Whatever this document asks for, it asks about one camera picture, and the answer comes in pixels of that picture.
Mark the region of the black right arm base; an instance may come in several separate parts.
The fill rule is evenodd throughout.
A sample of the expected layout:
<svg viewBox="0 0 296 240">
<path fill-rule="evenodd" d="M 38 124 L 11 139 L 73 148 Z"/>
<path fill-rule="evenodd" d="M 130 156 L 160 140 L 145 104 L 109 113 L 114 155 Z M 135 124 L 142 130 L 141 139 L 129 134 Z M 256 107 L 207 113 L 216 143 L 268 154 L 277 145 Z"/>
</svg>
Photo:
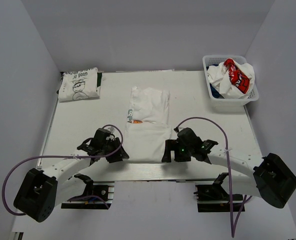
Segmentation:
<svg viewBox="0 0 296 240">
<path fill-rule="evenodd" d="M 221 186 L 215 184 L 198 184 L 193 193 L 199 213 L 230 212 L 230 195 Z"/>
</svg>

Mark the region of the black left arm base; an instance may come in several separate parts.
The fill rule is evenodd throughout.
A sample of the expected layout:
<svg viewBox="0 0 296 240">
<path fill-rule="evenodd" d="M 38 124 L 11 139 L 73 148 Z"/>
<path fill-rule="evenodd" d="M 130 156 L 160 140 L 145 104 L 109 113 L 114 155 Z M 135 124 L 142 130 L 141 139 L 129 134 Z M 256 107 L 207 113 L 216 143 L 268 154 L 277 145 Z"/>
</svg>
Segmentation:
<svg viewBox="0 0 296 240">
<path fill-rule="evenodd" d="M 60 205 L 61 209 L 71 210 L 108 210 L 114 198 L 114 182 L 95 182 L 92 197 L 82 200 L 66 201 Z"/>
</svg>

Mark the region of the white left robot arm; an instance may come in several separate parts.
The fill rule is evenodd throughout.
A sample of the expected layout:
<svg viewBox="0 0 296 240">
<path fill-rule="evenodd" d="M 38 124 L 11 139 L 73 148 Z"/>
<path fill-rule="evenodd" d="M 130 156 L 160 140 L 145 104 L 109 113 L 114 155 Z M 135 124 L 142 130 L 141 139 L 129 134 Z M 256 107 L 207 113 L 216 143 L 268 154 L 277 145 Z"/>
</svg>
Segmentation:
<svg viewBox="0 0 296 240">
<path fill-rule="evenodd" d="M 32 168 L 25 175 L 13 205 L 38 223 L 46 220 L 53 209 L 66 201 L 97 200 L 106 202 L 94 191 L 94 180 L 81 171 L 100 159 L 110 164 L 128 159 L 123 148 L 124 137 L 116 137 L 111 124 L 98 128 L 76 150 L 52 166 L 38 170 Z"/>
</svg>

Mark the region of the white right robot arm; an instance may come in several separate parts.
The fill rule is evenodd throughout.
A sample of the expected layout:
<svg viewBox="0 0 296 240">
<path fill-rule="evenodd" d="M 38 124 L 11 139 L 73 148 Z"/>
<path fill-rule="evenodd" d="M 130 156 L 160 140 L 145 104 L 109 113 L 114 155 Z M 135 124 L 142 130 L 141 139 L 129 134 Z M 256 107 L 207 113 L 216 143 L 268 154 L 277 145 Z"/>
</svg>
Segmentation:
<svg viewBox="0 0 296 240">
<path fill-rule="evenodd" d="M 211 185 L 198 185 L 196 195 L 200 201 L 227 201 L 233 190 L 235 195 L 259 197 L 282 209 L 296 190 L 296 176 L 277 154 L 229 151 L 214 140 L 202 140 L 188 127 L 180 130 L 176 139 L 165 141 L 163 163 L 189 162 L 192 158 L 239 173 L 229 177 L 228 172 L 223 172 Z"/>
</svg>

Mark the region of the navy blue t-shirt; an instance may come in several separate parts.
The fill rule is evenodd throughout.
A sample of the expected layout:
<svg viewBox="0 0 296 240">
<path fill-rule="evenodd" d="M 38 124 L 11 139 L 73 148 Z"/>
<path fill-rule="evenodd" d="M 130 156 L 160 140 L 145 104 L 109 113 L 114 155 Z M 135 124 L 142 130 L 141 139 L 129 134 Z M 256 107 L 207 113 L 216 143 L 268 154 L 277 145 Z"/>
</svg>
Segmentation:
<svg viewBox="0 0 296 240">
<path fill-rule="evenodd" d="M 206 70 L 208 71 L 209 67 L 211 67 L 211 66 L 218 67 L 219 64 L 212 64 L 212 65 L 210 65 L 210 66 L 207 66 L 207 67 L 206 67 Z M 212 85 L 211 83 L 209 83 L 209 86 L 210 86 L 211 94 L 212 94 L 212 96 L 213 96 L 214 98 L 216 98 L 216 99 L 220 99 L 220 98 L 223 97 L 223 96 L 220 95 L 220 93 L 219 93 L 219 92 L 213 87 L 213 85 Z"/>
</svg>

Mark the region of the white t-shirt red print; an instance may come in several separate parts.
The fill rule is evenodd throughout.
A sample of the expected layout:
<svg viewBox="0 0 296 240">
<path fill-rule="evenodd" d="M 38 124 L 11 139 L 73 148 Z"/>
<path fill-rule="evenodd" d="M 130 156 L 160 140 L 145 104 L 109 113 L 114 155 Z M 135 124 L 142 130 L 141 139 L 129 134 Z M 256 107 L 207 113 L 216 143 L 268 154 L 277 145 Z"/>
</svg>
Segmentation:
<svg viewBox="0 0 296 240">
<path fill-rule="evenodd" d="M 247 99 L 255 86 L 255 71 L 249 63 L 232 58 L 207 69 L 209 84 L 224 99 Z"/>
</svg>

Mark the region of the white t-shirt with text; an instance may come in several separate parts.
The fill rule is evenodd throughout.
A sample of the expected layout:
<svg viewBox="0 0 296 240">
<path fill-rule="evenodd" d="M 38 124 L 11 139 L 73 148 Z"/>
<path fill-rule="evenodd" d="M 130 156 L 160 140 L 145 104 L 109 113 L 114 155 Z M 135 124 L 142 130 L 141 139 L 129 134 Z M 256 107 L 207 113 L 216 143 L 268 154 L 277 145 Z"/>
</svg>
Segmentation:
<svg viewBox="0 0 296 240">
<path fill-rule="evenodd" d="M 166 140 L 171 138 L 170 91 L 155 88 L 131 89 L 123 147 L 135 164 L 161 163 Z"/>
</svg>

